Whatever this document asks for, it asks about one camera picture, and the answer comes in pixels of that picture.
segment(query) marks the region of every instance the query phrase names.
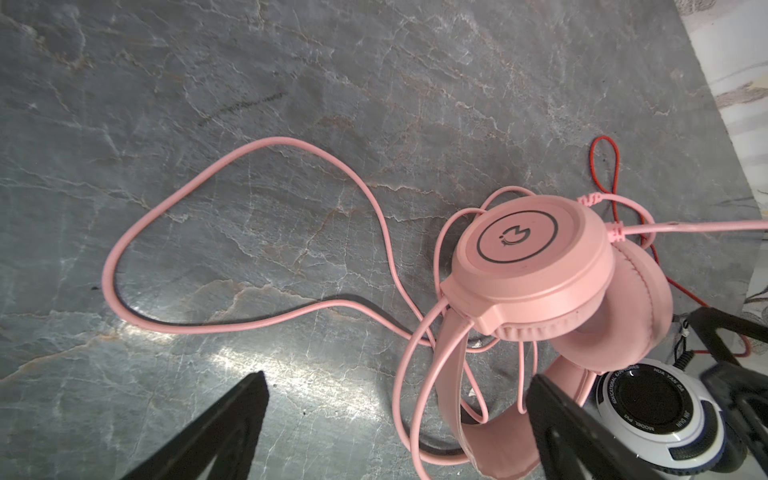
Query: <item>black ear cushion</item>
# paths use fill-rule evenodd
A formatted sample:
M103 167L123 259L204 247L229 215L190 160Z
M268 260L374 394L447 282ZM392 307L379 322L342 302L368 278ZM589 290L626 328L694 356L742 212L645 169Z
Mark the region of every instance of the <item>black ear cushion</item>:
M712 467L713 472L718 473L731 473L741 467L746 458L746 445L741 441L736 432L731 428L728 423L723 422L725 425L725 446L723 447L723 456Z

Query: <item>pink headphones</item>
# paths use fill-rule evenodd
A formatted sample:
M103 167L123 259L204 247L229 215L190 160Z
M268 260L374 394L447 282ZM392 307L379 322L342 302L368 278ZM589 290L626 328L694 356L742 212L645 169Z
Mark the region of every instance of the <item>pink headphones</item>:
M128 244L149 223L231 161L273 145L298 147L329 161L348 174L368 197L382 227L392 278L420 321L412 335L368 307L349 300L321 301L256 322L204 326L172 325L147 319L121 302L115 292L114 274ZM486 210L499 194L509 191L526 196ZM645 223L633 227L624 227L621 223L605 224L589 208L602 200L634 208ZM450 225L466 214L476 214L476 217L458 242L451 274L440 282L437 259L442 239ZM639 204L616 194L591 194L573 201L535 195L521 187L505 187L494 192L481 208L460 210L442 228L433 264L438 302L423 316L397 277L386 221L362 179L339 159L313 145L288 137L271 137L240 147L219 159L144 215L113 247L104 265L101 282L104 298L120 318L162 333L255 329L338 306L365 313L409 340L395 378L392 414L401 440L412 453L419 477L429 478L422 462L437 465L472 462L483 475L508 480L526 475L538 464L538 451L523 406L523 350L519 349L516 408L490 420L482 394L465 362L467 352L484 352L499 340L507 340L534 342L536 353L536 342L549 340L560 356L544 374L583 405L596 375L636 363L669 330L672 320L670 288L661 268L644 251L653 243L656 232L765 229L768 229L768 221L655 223ZM624 241L627 235L638 233L647 234L640 246ZM429 327L440 315L444 320L435 341ZM468 349L471 329L495 339L481 349ZM400 393L407 366L418 345L431 345L435 357L416 402L409 437L400 417ZM481 415L460 398L463 372L478 394ZM440 456L419 450L420 424L433 386L440 412L464 451L461 455ZM479 424L462 424L460 408L467 410Z

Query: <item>marble tabletop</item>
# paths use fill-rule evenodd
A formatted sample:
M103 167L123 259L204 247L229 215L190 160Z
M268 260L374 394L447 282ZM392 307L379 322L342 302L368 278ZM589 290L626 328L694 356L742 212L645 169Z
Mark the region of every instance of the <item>marble tabletop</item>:
M101 266L117 238L253 139L298 137L349 164L379 199L402 281L425 311L445 219L508 184L593 191L587 152L599 134L621 148L620 192L658 220L759 217L671 0L5 0L0 12L7 480L120 478L257 370L271 397L250 478L415 476L391 418L406 343L373 321L327 310L172 336L104 304ZM460 231L443 250L446 271ZM657 245L667 274L736 312L759 238L670 234ZM289 148L239 160L152 224L118 285L166 322L260 318L341 296L416 325L365 197ZM677 311L693 306L676 294ZM516 356L501 344L471 359L492 415L515 400ZM541 357L554 351L543 345ZM407 419L430 359L417 350ZM422 441L457 445L434 399ZM478 478L470 465L428 468Z

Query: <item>red cord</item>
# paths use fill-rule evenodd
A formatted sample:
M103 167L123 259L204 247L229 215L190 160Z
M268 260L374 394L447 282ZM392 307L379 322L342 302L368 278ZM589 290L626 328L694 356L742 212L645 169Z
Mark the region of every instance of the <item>red cord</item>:
M605 140L609 144L611 144L611 146L614 149L614 155L616 157L616 164L615 164L615 167L614 167L614 184L613 184L613 187L611 188L611 191L608 191L608 190L606 190L605 187L603 187L603 184L601 184L600 181L598 180L598 175L597 175L597 173L594 170L594 149L595 149L595 147L597 147L598 142L600 140ZM598 188L600 189L600 191L603 192L604 194L614 194L614 195L617 194L616 193L616 186L617 186L618 181L619 181L619 166L620 165L621 165L621 159L619 157L619 147L616 145L616 142L614 142L614 140L612 138L608 137L607 135L601 135L600 137L597 137L597 138L595 138L592 141L592 145L590 145L590 147L589 147L589 170L592 173L592 180L593 180L594 184L597 185ZM616 208L616 202L611 201L611 206L613 207L613 211L614 211L614 222L618 222L619 221L619 214L618 214L618 210ZM640 222L641 223L645 223L642 216L640 216ZM656 263L661 265L661 262L659 261L659 254L656 251L656 247L651 245L650 246L650 251L654 255L654 260L656 260ZM667 282L669 282L671 286L675 287L676 289L678 289L682 293L685 293L686 295L688 295L694 302L698 303L699 305L707 306L707 307L709 306L701 298L699 298L698 296L694 295L687 288L685 288L684 286L680 285L678 282L672 280L670 277L667 277ZM737 358L744 358L744 357L750 356L752 354L752 347L750 345L750 341L744 335L739 335L739 337L741 338L741 341L744 342L744 353L737 353L734 356L737 357ZM709 353L709 351L708 350L694 350L694 353Z

